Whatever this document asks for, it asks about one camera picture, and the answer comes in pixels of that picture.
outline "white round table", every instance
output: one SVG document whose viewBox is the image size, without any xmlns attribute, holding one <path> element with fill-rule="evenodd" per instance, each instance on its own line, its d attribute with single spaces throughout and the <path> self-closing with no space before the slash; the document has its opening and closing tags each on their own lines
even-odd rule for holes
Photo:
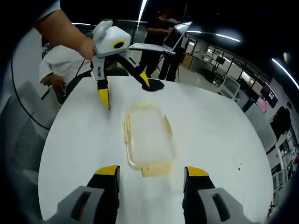
<svg viewBox="0 0 299 224">
<path fill-rule="evenodd" d="M 165 81 L 146 92 L 132 77 L 108 77 L 111 110 L 96 84 L 84 78 L 60 109 L 47 137 L 39 170 L 39 202 L 44 220 L 78 186 L 86 186 L 103 166 L 120 165 L 117 223 L 185 223 L 184 167 L 202 168 L 224 188 L 253 222 L 263 221 L 273 197 L 271 170 L 253 126 L 232 100 L 184 84 Z M 178 160 L 167 176 L 144 178 L 129 167 L 124 141 L 125 110 L 152 103 L 171 124 Z"/>
</svg>

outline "black pants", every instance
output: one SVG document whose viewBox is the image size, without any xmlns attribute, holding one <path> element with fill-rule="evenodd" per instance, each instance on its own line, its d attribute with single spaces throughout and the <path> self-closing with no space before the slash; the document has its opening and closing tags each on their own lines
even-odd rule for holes
<svg viewBox="0 0 299 224">
<path fill-rule="evenodd" d="M 174 82 L 176 79 L 176 72 L 181 63 L 181 54 L 177 53 L 174 56 L 165 55 L 159 79 Z"/>
<path fill-rule="evenodd" d="M 161 54 L 159 52 L 145 50 L 142 52 L 141 60 L 138 66 L 138 72 L 141 73 L 146 67 L 146 75 L 150 78 L 151 74 L 156 70 Z"/>
<path fill-rule="evenodd" d="M 277 139 L 277 141 L 278 141 L 279 138 L 280 138 L 280 135 L 282 135 L 282 133 L 281 133 L 281 131 L 279 130 L 279 128 L 277 128 L 277 127 L 275 126 L 275 124 L 273 124 L 273 122 L 271 122 L 270 125 L 271 125 L 272 130 L 273 130 L 273 132 L 274 132 L 274 134 L 275 134 L 275 136 L 276 136 L 276 139 Z M 268 154 L 269 154 L 270 152 L 272 152 L 274 149 L 275 149 L 275 145 L 273 145 L 273 146 L 269 149 L 269 151 L 266 152 L 266 154 L 268 155 Z"/>
</svg>

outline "window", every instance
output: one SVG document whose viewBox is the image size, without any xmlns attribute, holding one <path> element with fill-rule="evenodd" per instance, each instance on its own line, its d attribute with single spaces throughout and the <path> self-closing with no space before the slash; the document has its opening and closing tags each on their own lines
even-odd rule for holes
<svg viewBox="0 0 299 224">
<path fill-rule="evenodd" d="M 223 50 L 220 50 L 220 49 L 216 48 L 213 55 L 212 55 L 213 59 L 211 60 L 211 64 L 216 65 L 217 64 L 217 62 L 216 62 L 217 57 L 222 57 L 222 55 L 223 55 Z"/>
<path fill-rule="evenodd" d="M 241 79 L 244 79 L 244 81 L 250 86 L 253 86 L 254 79 L 245 71 L 242 72 L 241 74 Z"/>
<path fill-rule="evenodd" d="M 237 80 L 240 77 L 241 73 L 242 73 L 242 65 L 236 60 L 233 60 L 228 70 L 228 75 L 230 75 L 235 80 Z"/>
<path fill-rule="evenodd" d="M 218 69 L 224 71 L 225 73 L 227 73 L 227 71 L 228 71 L 228 69 L 230 67 L 230 64 L 233 61 L 234 56 L 232 56 L 229 53 L 224 52 L 224 54 L 222 55 L 222 57 L 225 59 L 225 61 L 224 61 L 223 64 L 219 64 L 218 65 Z"/>
<path fill-rule="evenodd" d="M 203 57 L 203 60 L 205 62 L 209 62 L 211 60 L 214 50 L 215 50 L 215 47 L 212 47 L 212 46 L 207 47 L 206 53 Z"/>
<path fill-rule="evenodd" d="M 196 45 L 196 40 L 189 38 L 189 42 L 188 42 L 188 45 L 186 48 L 186 53 L 192 54 L 192 52 L 194 51 L 195 45 Z"/>
<path fill-rule="evenodd" d="M 262 90 L 262 86 L 258 83 L 258 82 L 255 82 L 252 86 L 252 89 L 257 93 L 257 94 L 260 94 L 261 90 Z"/>
</svg>

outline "human hand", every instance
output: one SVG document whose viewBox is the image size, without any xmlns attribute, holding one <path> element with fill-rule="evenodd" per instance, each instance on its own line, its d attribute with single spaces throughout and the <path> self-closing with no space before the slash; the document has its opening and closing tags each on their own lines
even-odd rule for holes
<svg viewBox="0 0 299 224">
<path fill-rule="evenodd" d="M 95 42 L 89 38 L 85 38 L 79 48 L 79 54 L 85 58 L 86 60 L 91 60 L 93 56 L 95 56 L 95 53 L 93 51 L 93 46 Z"/>
<path fill-rule="evenodd" d="M 178 21 L 177 21 L 177 20 L 175 20 L 175 19 L 173 19 L 173 18 L 169 18 L 169 19 L 167 19 L 167 21 L 168 21 L 168 22 L 175 23 L 175 24 L 177 24 L 177 23 L 178 23 Z"/>
<path fill-rule="evenodd" d="M 50 75 L 50 84 L 53 88 L 59 88 L 61 85 L 65 84 L 65 82 L 62 76 L 53 73 Z"/>
</svg>

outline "fluorescent light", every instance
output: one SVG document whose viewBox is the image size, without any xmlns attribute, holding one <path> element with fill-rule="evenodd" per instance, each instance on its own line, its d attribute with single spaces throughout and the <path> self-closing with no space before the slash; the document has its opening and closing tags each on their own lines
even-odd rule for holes
<svg viewBox="0 0 299 224">
<path fill-rule="evenodd" d="M 287 75 L 288 77 L 293 81 L 293 83 L 296 85 L 297 89 L 299 89 L 299 85 L 298 83 L 296 83 L 295 79 L 290 75 L 290 73 L 278 62 L 276 61 L 274 58 L 272 58 L 272 61 L 277 64 Z"/>
<path fill-rule="evenodd" d="M 147 0 L 142 0 L 142 4 L 141 4 L 141 8 L 140 8 L 140 12 L 139 12 L 139 17 L 138 17 L 138 21 L 141 20 L 145 5 L 146 5 Z"/>
<path fill-rule="evenodd" d="M 230 36 L 225 36 L 225 35 L 221 35 L 221 34 L 216 34 L 216 35 L 217 35 L 217 36 L 224 37 L 224 38 L 228 38 L 228 39 L 233 40 L 233 41 L 241 42 L 240 40 L 235 39 L 235 38 L 232 38 L 232 37 L 230 37 Z"/>
<path fill-rule="evenodd" d="M 74 25 L 91 26 L 88 23 L 73 22 Z"/>
<path fill-rule="evenodd" d="M 188 30 L 187 33 L 202 33 L 201 31 L 196 31 L 196 30 Z"/>
</svg>

